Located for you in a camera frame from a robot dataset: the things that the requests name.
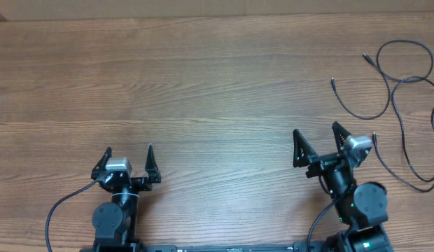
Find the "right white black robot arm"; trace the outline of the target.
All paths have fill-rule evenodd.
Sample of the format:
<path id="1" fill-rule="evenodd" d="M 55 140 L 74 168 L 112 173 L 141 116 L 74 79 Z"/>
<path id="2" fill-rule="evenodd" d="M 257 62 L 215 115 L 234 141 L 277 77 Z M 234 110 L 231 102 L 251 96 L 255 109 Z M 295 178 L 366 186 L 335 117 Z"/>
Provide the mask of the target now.
<path id="1" fill-rule="evenodd" d="M 378 182 L 357 184 L 354 169 L 359 167 L 372 148 L 367 135 L 352 135 L 338 122 L 332 124 L 337 151 L 319 155 L 298 129 L 293 130 L 293 166 L 306 167 L 307 178 L 318 178 L 331 203 L 312 223 L 304 251 L 392 251 L 383 227 L 387 214 L 387 191 Z M 325 241 L 312 241 L 318 222 L 335 208 L 346 230 L 329 236 Z"/>

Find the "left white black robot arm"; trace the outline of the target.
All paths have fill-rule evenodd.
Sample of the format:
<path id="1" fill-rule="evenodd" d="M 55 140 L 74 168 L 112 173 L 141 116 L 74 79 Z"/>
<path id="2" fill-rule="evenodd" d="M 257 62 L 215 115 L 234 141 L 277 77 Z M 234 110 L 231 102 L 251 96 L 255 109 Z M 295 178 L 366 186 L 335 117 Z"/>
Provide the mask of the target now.
<path id="1" fill-rule="evenodd" d="M 153 184 L 160 183 L 161 173 L 155 161 L 153 147 L 148 147 L 146 176 L 132 177 L 128 157 L 113 157 L 108 147 L 92 169 L 91 179 L 99 187 L 111 193 L 111 200 L 100 204 L 92 215 L 95 228 L 93 245 L 81 252 L 145 251 L 146 247 L 135 236 L 139 208 L 139 193 L 151 191 Z"/>

